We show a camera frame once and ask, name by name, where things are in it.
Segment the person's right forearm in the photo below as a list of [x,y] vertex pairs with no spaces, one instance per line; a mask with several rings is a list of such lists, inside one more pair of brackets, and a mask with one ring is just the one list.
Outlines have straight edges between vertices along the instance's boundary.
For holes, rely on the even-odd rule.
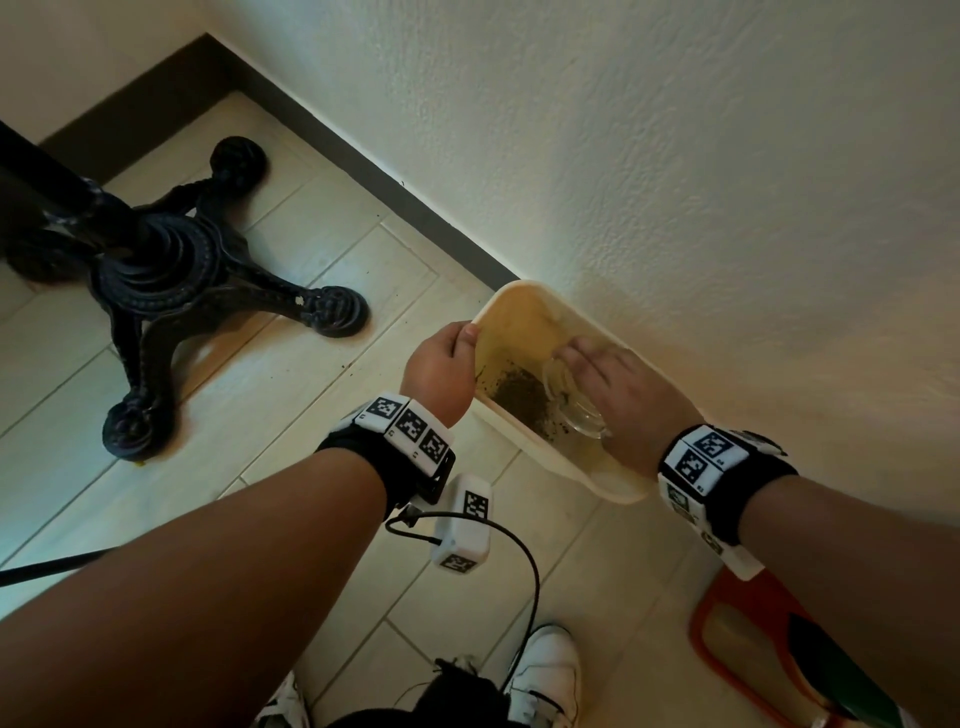
[[788,476],[739,538],[921,728],[960,728],[960,529]]

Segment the person's right hand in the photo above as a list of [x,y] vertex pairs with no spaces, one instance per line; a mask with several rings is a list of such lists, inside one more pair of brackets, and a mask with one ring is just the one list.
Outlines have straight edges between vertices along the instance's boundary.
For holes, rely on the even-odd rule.
[[659,461],[674,437],[706,421],[664,376],[629,348],[618,347],[627,364],[622,377],[573,376],[606,422],[608,434],[602,438],[606,452],[625,468],[655,481]]

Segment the orange plastic dustpan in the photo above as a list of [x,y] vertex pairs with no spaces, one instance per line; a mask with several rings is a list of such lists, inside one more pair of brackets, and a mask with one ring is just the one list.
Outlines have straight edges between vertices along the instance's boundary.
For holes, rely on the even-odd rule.
[[806,615],[768,573],[742,581],[724,567],[694,608],[688,638],[705,666],[778,728],[851,728],[790,653],[791,620]]

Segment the black cast iron table base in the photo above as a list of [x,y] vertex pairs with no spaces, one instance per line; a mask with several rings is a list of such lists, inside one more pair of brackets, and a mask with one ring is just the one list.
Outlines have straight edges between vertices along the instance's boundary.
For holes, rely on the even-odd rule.
[[230,211],[264,180],[257,142],[222,139],[211,173],[132,207],[0,122],[0,173],[26,188],[48,227],[6,244],[8,265],[36,283],[82,279],[109,317],[128,393],[102,426],[115,458],[148,460],[177,424],[172,361],[183,342],[213,334],[242,312],[267,312],[327,338],[359,334],[371,316],[351,288],[306,288],[270,273],[250,254]]

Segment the black marker wristband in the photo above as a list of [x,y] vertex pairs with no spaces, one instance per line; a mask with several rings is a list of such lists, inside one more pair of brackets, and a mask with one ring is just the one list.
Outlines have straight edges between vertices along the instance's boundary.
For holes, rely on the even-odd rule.
[[383,392],[343,417],[317,452],[346,450],[378,474],[387,494],[385,519],[414,498],[438,504],[456,460],[454,435],[414,398]]
[[691,527],[729,548],[741,545],[740,520],[759,491],[797,469],[773,441],[709,423],[682,430],[656,467],[666,505]]

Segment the person's left hand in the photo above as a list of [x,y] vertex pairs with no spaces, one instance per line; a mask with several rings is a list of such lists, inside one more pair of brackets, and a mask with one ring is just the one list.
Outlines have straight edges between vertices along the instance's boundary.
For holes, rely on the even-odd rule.
[[424,406],[451,429],[469,410],[475,382],[475,361],[458,362],[449,355],[447,324],[414,350],[403,371],[399,394]]

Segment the white shoe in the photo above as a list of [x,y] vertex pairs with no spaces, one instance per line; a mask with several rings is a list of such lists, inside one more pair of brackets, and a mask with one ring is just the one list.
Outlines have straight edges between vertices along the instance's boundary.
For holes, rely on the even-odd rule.
[[313,728],[306,700],[289,672],[249,728]]
[[582,667],[567,629],[557,624],[534,629],[511,667],[503,689],[510,728],[578,728]]

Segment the cream plastic waste bin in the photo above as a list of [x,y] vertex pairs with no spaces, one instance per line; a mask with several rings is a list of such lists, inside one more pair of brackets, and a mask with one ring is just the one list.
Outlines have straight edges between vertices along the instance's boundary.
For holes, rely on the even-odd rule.
[[477,414],[547,471],[580,483],[597,497],[619,505],[637,504],[655,493],[655,481],[631,472],[609,455],[600,440],[571,429],[547,442],[495,404],[488,394],[510,363],[543,382],[547,359],[578,335],[625,347],[598,321],[532,280],[509,283],[493,294],[474,318],[480,329],[476,349]]

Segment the thin black rod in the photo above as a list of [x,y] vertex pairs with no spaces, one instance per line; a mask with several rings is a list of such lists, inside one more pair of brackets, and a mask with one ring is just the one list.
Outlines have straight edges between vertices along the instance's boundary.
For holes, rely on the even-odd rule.
[[46,577],[54,577],[76,572],[83,567],[98,561],[113,551],[115,551],[115,547],[60,557],[57,559],[33,564],[25,564],[16,567],[0,569],[0,589],[5,589]]

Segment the dark ash and dirt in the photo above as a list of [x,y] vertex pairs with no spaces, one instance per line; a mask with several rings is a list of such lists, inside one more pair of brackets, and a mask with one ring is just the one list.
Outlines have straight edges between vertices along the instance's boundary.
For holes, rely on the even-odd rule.
[[556,412],[541,380],[519,365],[510,362],[506,370],[498,374],[487,395],[527,430],[547,442],[555,442],[571,432]]

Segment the white left shoe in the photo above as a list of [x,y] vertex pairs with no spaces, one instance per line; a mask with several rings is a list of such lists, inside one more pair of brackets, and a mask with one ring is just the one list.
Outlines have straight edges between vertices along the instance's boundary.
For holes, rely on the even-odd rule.
[[249,728],[313,728],[306,700],[289,672]]

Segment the white right shoe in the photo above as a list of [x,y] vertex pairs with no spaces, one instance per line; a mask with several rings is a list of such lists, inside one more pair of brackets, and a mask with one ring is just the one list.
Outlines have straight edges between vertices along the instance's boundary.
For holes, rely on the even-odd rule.
[[510,728],[578,728],[582,667],[567,629],[557,624],[534,629],[511,667],[503,689]]

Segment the person's left forearm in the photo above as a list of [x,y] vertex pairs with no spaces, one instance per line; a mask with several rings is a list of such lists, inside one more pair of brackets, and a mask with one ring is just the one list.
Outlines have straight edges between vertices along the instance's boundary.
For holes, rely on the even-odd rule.
[[180,516],[0,620],[0,728],[247,728],[378,532],[327,449]]

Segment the person's black clothing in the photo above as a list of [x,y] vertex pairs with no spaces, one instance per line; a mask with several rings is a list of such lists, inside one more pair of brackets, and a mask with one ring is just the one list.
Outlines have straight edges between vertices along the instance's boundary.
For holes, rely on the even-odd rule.
[[453,661],[437,660],[438,674],[411,710],[375,708],[346,714],[326,728],[530,728],[510,719],[510,698],[496,684]]

